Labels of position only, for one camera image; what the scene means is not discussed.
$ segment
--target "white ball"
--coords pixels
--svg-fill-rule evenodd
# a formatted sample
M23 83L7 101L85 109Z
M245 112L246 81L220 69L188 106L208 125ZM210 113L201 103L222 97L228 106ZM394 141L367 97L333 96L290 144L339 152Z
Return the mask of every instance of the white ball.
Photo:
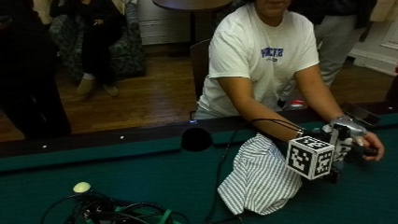
M76 193L85 193L90 189L90 185L86 182L80 182L77 185L73 187L73 191Z

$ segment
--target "dark pants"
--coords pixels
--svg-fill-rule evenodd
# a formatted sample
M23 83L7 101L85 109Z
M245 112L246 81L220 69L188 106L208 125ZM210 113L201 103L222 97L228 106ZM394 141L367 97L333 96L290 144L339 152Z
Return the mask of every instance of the dark pants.
M0 90L0 108L27 140L70 134L53 77Z
M84 72L93 74L100 84L112 84L114 82L109 46L121 36L122 27L120 25L101 24L85 28L82 43Z

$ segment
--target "white striped towel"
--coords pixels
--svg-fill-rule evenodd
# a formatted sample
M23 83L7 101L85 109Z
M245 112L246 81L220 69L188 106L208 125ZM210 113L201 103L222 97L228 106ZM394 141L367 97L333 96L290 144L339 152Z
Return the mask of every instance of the white striped towel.
M258 133L238 150L218 194L234 215L246 209L265 216L283 207L301 185L299 174L285 167L274 143Z

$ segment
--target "black and white marker cube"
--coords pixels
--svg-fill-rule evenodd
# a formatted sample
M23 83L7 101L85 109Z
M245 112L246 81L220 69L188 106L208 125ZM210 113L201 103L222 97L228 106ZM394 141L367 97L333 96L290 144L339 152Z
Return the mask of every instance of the black and white marker cube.
M309 136L289 142L286 166L307 179L317 179L331 169L334 145Z

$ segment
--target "white wall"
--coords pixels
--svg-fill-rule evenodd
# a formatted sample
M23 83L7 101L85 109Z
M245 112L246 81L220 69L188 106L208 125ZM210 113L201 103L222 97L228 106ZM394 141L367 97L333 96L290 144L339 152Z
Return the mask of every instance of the white wall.
M398 21L375 22L363 43L350 51L354 64L394 76L398 65Z

